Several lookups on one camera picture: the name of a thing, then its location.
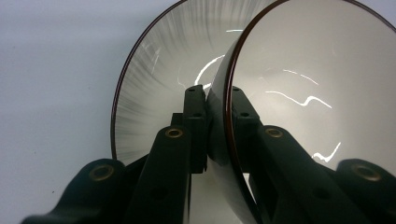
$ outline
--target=glass dish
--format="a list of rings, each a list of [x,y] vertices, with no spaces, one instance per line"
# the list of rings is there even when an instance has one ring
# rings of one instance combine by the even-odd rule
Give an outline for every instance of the glass dish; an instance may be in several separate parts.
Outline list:
[[[262,124],[288,130],[315,161],[334,169],[363,159],[396,175],[395,59],[395,28],[355,1],[276,1],[249,24],[207,99],[214,117],[209,156],[243,222],[261,217],[235,148],[233,86]]]
[[[182,112],[184,90],[209,90],[224,54],[269,0],[189,0],[165,10],[122,69],[111,118],[113,158],[149,153],[156,133]]]

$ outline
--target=brown rim edge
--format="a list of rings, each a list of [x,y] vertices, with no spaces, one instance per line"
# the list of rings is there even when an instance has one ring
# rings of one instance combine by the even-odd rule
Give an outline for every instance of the brown rim edge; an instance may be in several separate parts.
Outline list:
[[[122,82],[125,78],[126,70],[128,69],[129,63],[131,62],[132,58],[134,57],[134,53],[136,52],[137,48],[139,47],[140,43],[142,43],[143,39],[149,33],[149,31],[154,27],[157,22],[162,19],[168,12],[172,11],[175,7],[178,7],[182,3],[186,2],[187,0],[180,0],[177,3],[170,6],[166,9],[163,13],[161,13],[151,24],[146,28],[141,36],[137,39],[134,47],[131,49],[131,52],[128,55],[128,58],[125,61],[124,66],[122,67],[119,82],[117,83],[116,92],[114,94],[113,106],[111,109],[111,124],[110,124],[110,138],[111,138],[111,156],[114,160],[117,159],[117,151],[116,151],[116,115],[117,115],[117,105],[119,104],[119,96],[120,90],[122,87]]]
[[[225,137],[227,141],[227,146],[228,146],[228,151],[230,154],[230,160],[231,164],[234,170],[234,175],[238,181],[238,185],[240,189],[242,190],[243,197],[246,198],[251,198],[252,196],[250,195],[250,192],[247,190],[248,186],[245,182],[245,178],[243,177],[242,170],[240,168],[240,162],[238,159],[237,151],[236,151],[236,144],[234,141],[233,137],[233,120],[232,120],[232,92],[233,92],[233,74],[235,71],[236,63],[238,60],[239,53],[242,50],[242,47],[245,44],[245,41],[248,38],[248,35],[250,32],[253,30],[253,28],[256,26],[256,24],[272,9],[275,7],[278,7],[279,5],[289,2],[290,0],[277,0],[270,6],[266,7],[264,10],[262,10],[247,26],[247,28],[244,30],[244,32],[241,34],[239,39],[237,40],[235,47],[233,49],[233,53],[231,55],[231,59],[229,62],[229,66],[227,68],[227,74],[225,78],[225,83],[224,83],[224,90],[225,94],[223,95],[223,102],[225,102],[225,107],[223,108],[223,122],[224,122],[224,132],[225,132]],[[380,19],[382,22],[384,22],[393,32],[396,33],[395,27],[388,22],[385,18],[383,18],[381,15],[376,13],[374,10],[370,9],[366,5],[359,3],[355,0],[340,0],[340,1],[345,1],[348,3],[351,3],[357,7],[360,7],[367,12],[371,13],[378,19]],[[252,208],[255,204],[252,204],[253,201],[247,200],[247,206],[249,208]]]

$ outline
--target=white background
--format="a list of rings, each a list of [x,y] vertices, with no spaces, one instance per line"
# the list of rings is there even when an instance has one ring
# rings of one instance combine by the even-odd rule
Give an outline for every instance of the white background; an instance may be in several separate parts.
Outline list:
[[[0,223],[47,213],[85,164],[111,158],[120,70],[175,2],[0,0]],[[395,0],[362,2],[396,24]],[[221,211],[206,216],[234,220]]]

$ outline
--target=black holder arm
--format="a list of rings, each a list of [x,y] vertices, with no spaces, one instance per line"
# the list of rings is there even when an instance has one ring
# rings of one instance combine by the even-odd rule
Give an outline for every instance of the black holder arm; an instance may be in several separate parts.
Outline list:
[[[263,126],[236,87],[233,128],[264,223],[395,223],[395,177],[362,160],[319,165],[286,130]]]
[[[89,163],[51,212],[22,223],[188,223],[191,174],[206,168],[207,123],[202,86],[188,88],[184,112],[158,132],[148,156],[126,167]],[[239,88],[233,133],[264,223],[396,223],[394,176],[356,159],[336,171],[317,164],[286,130],[263,126]]]

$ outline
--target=metal screw insert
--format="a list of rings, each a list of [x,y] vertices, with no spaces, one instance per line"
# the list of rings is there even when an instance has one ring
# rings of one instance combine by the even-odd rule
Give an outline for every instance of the metal screw insert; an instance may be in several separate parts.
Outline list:
[[[94,181],[102,181],[111,177],[114,173],[114,168],[108,164],[95,166],[90,171],[90,179]]]
[[[180,129],[169,129],[165,132],[165,135],[170,138],[179,138],[183,135],[183,131]]]
[[[363,179],[370,181],[378,181],[381,179],[381,175],[369,166],[363,164],[353,164],[351,169],[355,175],[358,175]]]
[[[274,129],[274,128],[266,129],[265,132],[268,135],[270,135],[271,137],[281,137],[281,136],[283,136],[283,133],[280,130]]]

